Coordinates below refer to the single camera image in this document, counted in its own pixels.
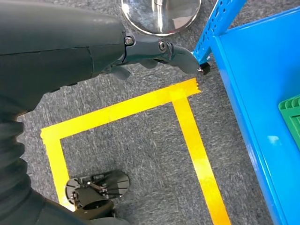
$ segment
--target green plastic crate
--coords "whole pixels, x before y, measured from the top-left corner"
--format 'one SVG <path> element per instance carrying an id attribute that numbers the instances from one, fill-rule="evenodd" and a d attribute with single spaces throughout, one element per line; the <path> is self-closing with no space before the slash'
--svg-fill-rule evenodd
<path id="1" fill-rule="evenodd" d="M 300 150 L 300 95 L 280 102 L 279 110 Z"/>

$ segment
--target screw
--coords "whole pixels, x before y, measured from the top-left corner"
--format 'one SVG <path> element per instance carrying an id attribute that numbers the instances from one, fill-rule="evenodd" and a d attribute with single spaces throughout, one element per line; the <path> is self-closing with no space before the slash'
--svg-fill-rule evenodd
<path id="1" fill-rule="evenodd" d="M 125 45 L 133 45 L 133 39 L 132 37 L 126 37 L 125 38 Z"/>
<path id="2" fill-rule="evenodd" d="M 167 51 L 167 44 L 164 41 L 160 41 L 158 47 L 161 52 L 165 53 Z"/>

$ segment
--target yellow floor marking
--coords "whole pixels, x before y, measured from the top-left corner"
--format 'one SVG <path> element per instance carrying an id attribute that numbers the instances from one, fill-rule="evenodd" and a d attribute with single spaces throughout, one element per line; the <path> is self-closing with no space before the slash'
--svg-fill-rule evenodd
<path id="1" fill-rule="evenodd" d="M 214 225 L 230 220 L 197 130 L 188 97 L 201 91 L 195 78 L 131 98 L 41 130 L 60 204 L 74 211 L 65 195 L 69 179 L 60 139 L 173 102 Z"/>
<path id="2" fill-rule="evenodd" d="M 213 223 L 214 225 L 231 225 L 188 100 L 186 97 L 178 98 L 178 96 L 175 96 L 175 98 L 173 101 L 174 109 Z"/>

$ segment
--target gray carpet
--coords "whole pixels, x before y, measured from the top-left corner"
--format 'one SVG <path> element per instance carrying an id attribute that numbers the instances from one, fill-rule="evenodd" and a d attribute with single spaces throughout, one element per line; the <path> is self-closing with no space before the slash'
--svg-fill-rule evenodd
<path id="1" fill-rule="evenodd" d="M 119 0 L 44 0 L 121 16 Z M 190 50 L 214 0 L 203 0 L 197 21 L 170 39 Z M 249 0 L 234 26 L 300 5 L 299 0 Z M 270 225 L 271 220 L 216 68 L 207 76 L 159 66 L 130 66 L 127 81 L 103 75 L 47 94 L 21 118 L 32 186 L 57 201 L 41 128 L 197 76 L 202 93 L 189 98 L 204 146 L 233 225 Z M 211 225 L 210 214 L 172 105 L 164 105 L 62 141 L 70 176 L 122 169 L 130 192 L 117 205 L 132 225 Z"/>

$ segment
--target yellow tape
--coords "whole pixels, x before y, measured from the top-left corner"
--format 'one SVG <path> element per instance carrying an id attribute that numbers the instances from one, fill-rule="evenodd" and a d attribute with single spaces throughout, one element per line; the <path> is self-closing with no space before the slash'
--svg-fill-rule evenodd
<path id="1" fill-rule="evenodd" d="M 196 79 L 190 79 L 169 87 L 131 98 L 106 108 L 67 120 L 41 130 L 43 139 L 62 139 L 83 131 L 125 118 L 127 116 L 171 102 L 170 92 L 182 90 L 185 96 L 199 93 Z"/>
<path id="2" fill-rule="evenodd" d="M 54 186 L 60 203 L 71 211 L 75 211 L 75 207 L 70 204 L 66 197 L 65 187 L 69 178 L 60 140 L 44 139 L 44 144 L 46 147 Z"/>
<path id="3" fill-rule="evenodd" d="M 173 96 L 173 106 L 210 217 L 214 225 L 231 225 L 190 104 L 186 97 L 180 97 L 182 95 L 184 93 L 176 93 Z"/>
<path id="4" fill-rule="evenodd" d="M 214 225 L 230 220 L 205 152 L 187 97 L 200 93 L 195 78 L 70 119 L 41 130 L 59 202 L 74 211 L 66 198 L 69 179 L 60 139 L 173 102 Z"/>

